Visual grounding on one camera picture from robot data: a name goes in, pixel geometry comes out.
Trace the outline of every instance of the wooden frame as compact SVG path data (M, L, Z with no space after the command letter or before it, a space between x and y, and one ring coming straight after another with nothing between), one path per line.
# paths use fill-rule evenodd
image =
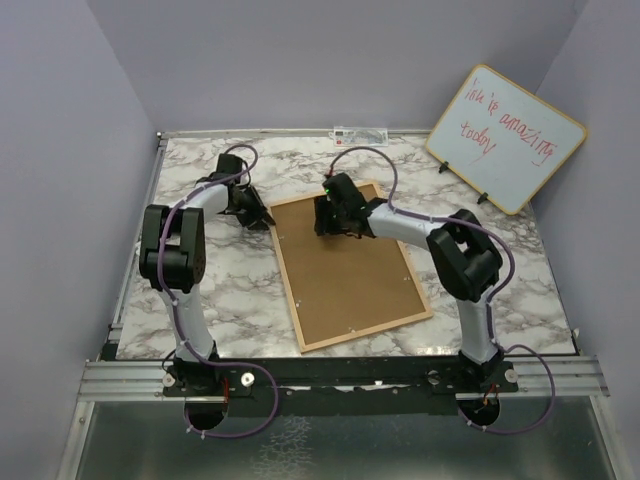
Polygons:
M363 186L368 186L371 185L373 186L376 195L379 197L382 197L382 191L380 190L380 186L374 182L374 181L368 181L368 182L358 182L356 183L356 186L358 188L363 187ZM293 197L293 198L288 198L286 200L281 200L278 202L274 202L272 203L268 208L269 208L269 212L273 213L271 211L272 207L277 207L279 205L284 205L284 204L288 204L288 203L293 203L293 202L298 202L300 200L307 200L309 198L314 198L317 197L318 195L322 195L323 192L322 190L318 190L316 192L313 193L309 193L309 194L305 194L305 195L300 195L297 197ZM397 242L398 244L398 248L400 249L400 253L402 254L402 258L404 259L406 265L407 265L407 270L409 271L409 275L411 276L411 281L413 282L413 285L418 293L418 296L420 297L420 301L424 307L424 312L421 313L417 313L414 315L410 315L408 317L404 317L404 318L400 318L397 320L392 320L390 322L386 322L380 325L375 325L373 327L370 328L365 328L362 330L357 330L351 333L347 333L345 335L339 335L337 337L332 337L330 339L327 340L323 340L320 342L315 342L315 343L310 343L307 344L304 340L304 335L302 333L302 326L300 325L300 319L298 317L298 309L296 307L296 303L295 303L295 299L293 296L293 291L291 289L291 283L289 282L289 276L287 275L287 268L286 265L284 263L284 256L282 253L282 248L280 246L280 239L278 238L278 234L276 232L276 227L271 227L271 238L273 239L273 244L275 246L275 251L276 251L276 256L278 258L278 265L280 267L280 272L282 274L282 280L284 282L284 287L285 287L285 291L286 291L286 295L287 295L287 302L289 304L289 311L291 312L291 317L293 320L293 326L295 328L295 332L296 332L296 338L298 339L298 344L300 345L300 351L302 353L305 352L309 352L311 350L316 350L319 348L324 348L324 347L328 347L331 345L335 345L338 343L343 343L349 340L354 340L356 338L361 338L367 335L371 335L373 333L378 333L378 332L382 332L385 330L390 330L392 328L397 328L397 327L401 327L403 325L408 325L410 323L414 323L414 322L418 322L420 320L426 320L428 318L433 317L433 311L431 309L431 305L429 304L429 301L425 295L425 292L422 288L422 285L420 284L420 280L418 279L418 275L416 274L415 269L413 268L413 265L411 263L411 260L409 258L409 253L407 252L407 249L405 247L405 245L401 242Z

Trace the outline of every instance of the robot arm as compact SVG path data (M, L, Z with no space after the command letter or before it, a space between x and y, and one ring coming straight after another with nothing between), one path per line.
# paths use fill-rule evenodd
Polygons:
M345 173L328 178L326 196L315 199L318 235L385 237L400 240L431 253L438 276L456 298L462 328L460 357L480 380L490 375L503 354L488 329L486 297L498 281L502 258L484 234L455 223L434 223L394 212L386 200L367 202ZM452 219L480 225L467 210ZM458 245L465 244L460 250Z
M222 154L215 172L198 182L210 182L242 171L243 160L231 154ZM169 294L160 286L157 277L160 236L171 207L149 205L144 213L140 245L139 268L141 275L158 290L167 307L176 338L176 357L186 362L197 362L180 341L176 331L174 309ZM200 299L200 281L206 266L204 224L216 215L235 215L249 230L268 230L275 222L267 212L256 189L238 180L212 186L178 210L171 223L171 236L179 236L178 245L167 244L164 252L164 280L177 297L177 313L185 338L204 358L216 358L215 342L204 319Z

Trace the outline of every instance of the whiteboard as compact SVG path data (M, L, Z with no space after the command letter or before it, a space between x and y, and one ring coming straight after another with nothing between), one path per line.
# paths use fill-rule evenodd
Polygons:
M434 127L426 148L513 215L586 136L578 122L478 65Z

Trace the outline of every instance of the metal frame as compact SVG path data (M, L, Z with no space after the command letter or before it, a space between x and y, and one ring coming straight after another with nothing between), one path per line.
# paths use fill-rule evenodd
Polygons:
M146 203L151 203L164 162L166 147L172 138L266 138L278 136L328 136L329 129L242 129L208 130L158 133L160 139L152 178L146 193ZM427 136L430 130L390 130L389 137L402 135ZM143 212L140 212L140 223ZM136 245L131 249L128 267L122 282L113 323L110 326L107 344L117 345L122 331L122 313L129 294L130 282L135 269ZM546 397L549 382L546 371L534 357L509 357L519 374L520 391L504 393L501 397ZM617 479L634 479L631 464L615 426L609 406L609 390L597 359L584 356L558 355L545 357L557 387L558 396L589 396L595 412L614 474ZM185 398L163 396L162 378L165 372L160 361L87 361L78 394L78 403L73 415L64 455L58 472L58 480L76 478L84 445L86 443L96 402L184 402ZM295 394L295 387L288 393ZM477 398L476 394L457 395L458 399ZM189 402L222 402L222 397L190 397Z

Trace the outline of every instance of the white marble surface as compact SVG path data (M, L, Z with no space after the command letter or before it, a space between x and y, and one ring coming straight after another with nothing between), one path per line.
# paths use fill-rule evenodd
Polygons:
M384 151L400 174L398 206L449 215L467 208L513 249L516 276L494 300L497 333L509 346L525 343L544 353L573 353L567 321L542 242L529 210L508 217L490 203L478 206L478 194L453 173L438 174L439 163L424 149L424 138L392 139ZM339 152L329 138L175 139L169 142L155 203L186 195L196 179L215 169L228 146L247 142L260 152L253 184L268 205L318 191L331 159ZM239 151L246 159L248 151ZM392 174L382 159L352 153L338 163L354 180L376 180L389 191ZM292 357L300 352L271 236L248 232L235 217L220 216L206 225L207 270L201 283L205 317L222 356ZM455 301L439 284L428 252L409 246L413 264L434 311L432 319L305 354L438 355L457 352L460 327ZM501 272L506 275L506 265ZM124 310L117 358L160 358L175 347L160 297L135 272Z

